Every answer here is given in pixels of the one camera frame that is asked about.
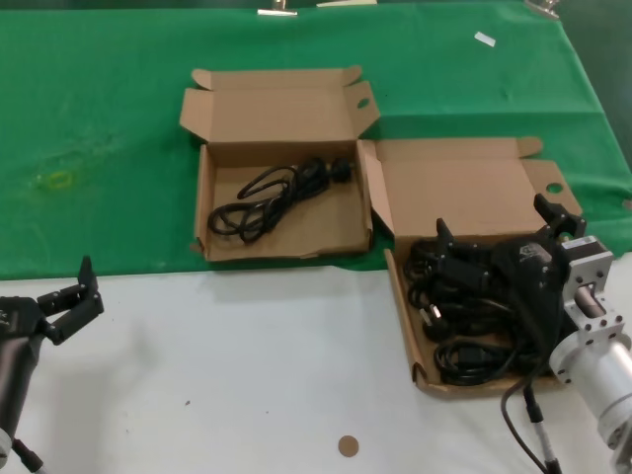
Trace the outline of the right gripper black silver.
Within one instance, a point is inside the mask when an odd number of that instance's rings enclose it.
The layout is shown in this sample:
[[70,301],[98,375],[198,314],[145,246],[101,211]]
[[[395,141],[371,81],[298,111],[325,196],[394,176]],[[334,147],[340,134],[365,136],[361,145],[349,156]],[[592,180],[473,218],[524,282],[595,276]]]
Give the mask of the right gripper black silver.
[[[533,206],[544,220],[535,232],[542,238],[506,242],[494,253],[511,291],[530,315],[543,319],[561,319],[567,310],[590,319],[606,316],[612,252],[596,237],[585,236],[586,221],[564,205],[536,194]],[[492,247],[456,241],[442,218],[436,232],[435,272],[470,290],[489,290]]]

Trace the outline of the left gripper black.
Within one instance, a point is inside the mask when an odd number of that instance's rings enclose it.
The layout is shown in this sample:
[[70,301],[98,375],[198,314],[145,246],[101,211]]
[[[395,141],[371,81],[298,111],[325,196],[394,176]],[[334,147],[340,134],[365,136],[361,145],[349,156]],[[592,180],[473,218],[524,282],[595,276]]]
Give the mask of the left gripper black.
[[1,297],[1,341],[42,336],[61,345],[104,312],[92,260],[82,260],[77,283],[37,298]]

